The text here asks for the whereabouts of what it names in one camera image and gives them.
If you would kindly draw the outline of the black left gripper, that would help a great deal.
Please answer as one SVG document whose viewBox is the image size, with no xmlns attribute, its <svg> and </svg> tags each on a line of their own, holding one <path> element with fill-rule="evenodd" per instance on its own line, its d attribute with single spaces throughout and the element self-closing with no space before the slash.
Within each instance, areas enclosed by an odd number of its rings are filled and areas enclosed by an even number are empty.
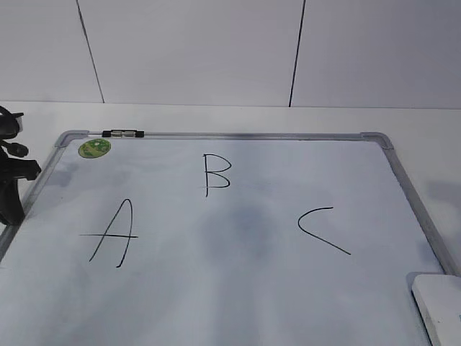
<svg viewBox="0 0 461 346">
<path fill-rule="evenodd" d="M 25 145 L 1 142 L 1 222 L 7 226 L 24 220 L 17 179 L 35 180 L 42 171 L 36 160 L 24 159 L 28 153 Z"/>
</svg>

